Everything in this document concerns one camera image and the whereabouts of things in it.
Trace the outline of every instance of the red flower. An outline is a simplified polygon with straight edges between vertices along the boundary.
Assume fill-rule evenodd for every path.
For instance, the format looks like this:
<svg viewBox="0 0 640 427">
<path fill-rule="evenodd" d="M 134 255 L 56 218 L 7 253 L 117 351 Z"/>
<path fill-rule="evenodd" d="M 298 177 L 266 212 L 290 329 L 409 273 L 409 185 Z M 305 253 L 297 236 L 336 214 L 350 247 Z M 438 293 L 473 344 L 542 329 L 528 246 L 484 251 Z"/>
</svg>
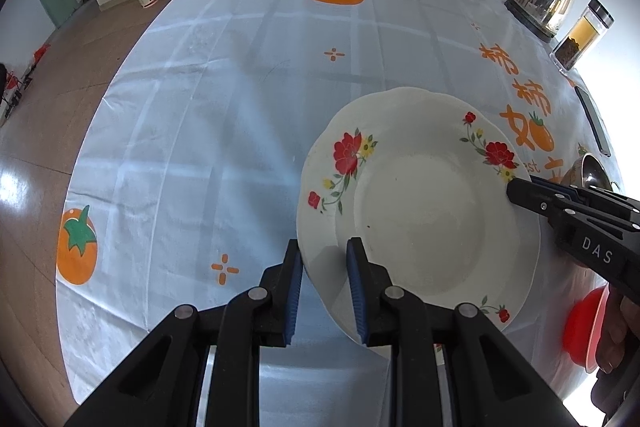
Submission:
<svg viewBox="0 0 640 427">
<path fill-rule="evenodd" d="M 318 196 L 314 191 L 311 191 L 309 192 L 308 202 L 312 207 L 318 208 L 318 203 L 320 203 L 320 196 Z"/>
<path fill-rule="evenodd" d="M 484 150 L 484 155 L 491 165 L 504 165 L 508 169 L 517 167 L 513 162 L 515 155 L 508 149 L 506 143 L 489 142 Z"/>
<path fill-rule="evenodd" d="M 346 132 L 342 141 L 334 144 L 335 169 L 340 174 L 353 174 L 353 171 L 358 167 L 356 155 L 361 143 L 362 134 L 358 133 L 353 137 Z"/>
</svg>

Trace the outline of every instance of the red bowl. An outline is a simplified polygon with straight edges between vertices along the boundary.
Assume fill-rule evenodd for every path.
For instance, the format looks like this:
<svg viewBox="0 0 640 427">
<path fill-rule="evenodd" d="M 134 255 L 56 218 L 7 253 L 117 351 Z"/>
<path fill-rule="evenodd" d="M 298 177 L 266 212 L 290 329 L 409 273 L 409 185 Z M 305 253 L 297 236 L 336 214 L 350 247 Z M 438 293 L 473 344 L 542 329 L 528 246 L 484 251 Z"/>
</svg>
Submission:
<svg viewBox="0 0 640 427">
<path fill-rule="evenodd" d="M 607 285 L 592 290 L 574 305 L 564 325 L 562 348 L 569 353 L 574 363 L 584 367 L 588 373 L 598 367 L 595 351 L 600 340 L 608 296 Z"/>
</svg>

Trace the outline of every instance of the white plate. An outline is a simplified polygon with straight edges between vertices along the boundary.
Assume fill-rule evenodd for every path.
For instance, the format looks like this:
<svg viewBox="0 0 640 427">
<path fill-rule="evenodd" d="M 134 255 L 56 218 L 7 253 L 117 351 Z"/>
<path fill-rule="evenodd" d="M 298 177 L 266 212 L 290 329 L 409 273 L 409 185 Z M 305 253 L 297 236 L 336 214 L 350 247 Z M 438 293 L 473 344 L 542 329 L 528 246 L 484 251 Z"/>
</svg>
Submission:
<svg viewBox="0 0 640 427">
<path fill-rule="evenodd" d="M 506 197 L 510 176 L 529 180 L 513 150 L 467 103 L 415 87 L 363 96 L 334 116 L 302 169 L 298 243 L 352 339 L 344 252 L 354 236 L 425 302 L 475 303 L 500 329 L 513 320 L 540 249 L 538 216 Z"/>
</svg>

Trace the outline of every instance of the table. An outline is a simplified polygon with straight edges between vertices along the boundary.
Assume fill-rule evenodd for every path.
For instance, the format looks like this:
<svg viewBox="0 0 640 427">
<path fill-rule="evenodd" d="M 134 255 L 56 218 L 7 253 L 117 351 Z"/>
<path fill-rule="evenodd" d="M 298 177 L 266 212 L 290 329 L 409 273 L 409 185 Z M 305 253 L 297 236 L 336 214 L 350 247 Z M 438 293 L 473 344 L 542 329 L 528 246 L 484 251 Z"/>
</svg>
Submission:
<svg viewBox="0 0 640 427">
<path fill-rule="evenodd" d="M 172 0 L 114 77 L 65 202 L 87 266 L 58 254 L 78 402 L 171 309 L 222 305 L 281 261 L 306 153 L 364 94 L 452 94 L 494 122 L 532 174 L 559 180 L 588 150 L 621 182 L 572 89 L 581 79 L 560 75 L 505 0 L 322 1 Z M 595 277 L 541 229 L 530 295 L 506 334 L 564 397 L 584 371 L 562 354 L 562 327 Z M 335 326 L 306 277 L 293 344 L 263 349 L 260 371 L 262 425 L 384 425 L 386 360 Z"/>
</svg>

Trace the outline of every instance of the floor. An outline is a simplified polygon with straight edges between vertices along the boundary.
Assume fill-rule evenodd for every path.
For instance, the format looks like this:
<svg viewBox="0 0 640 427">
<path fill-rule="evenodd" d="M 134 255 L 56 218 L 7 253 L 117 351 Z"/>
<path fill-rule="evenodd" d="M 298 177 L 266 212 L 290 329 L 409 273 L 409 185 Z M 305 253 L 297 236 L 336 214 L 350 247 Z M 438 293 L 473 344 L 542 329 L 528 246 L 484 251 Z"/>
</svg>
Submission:
<svg viewBox="0 0 640 427">
<path fill-rule="evenodd" d="M 0 128 L 0 357 L 49 427 L 76 409 L 56 318 L 56 242 L 71 172 L 113 75 L 166 5 L 81 7 L 52 36 Z"/>
</svg>

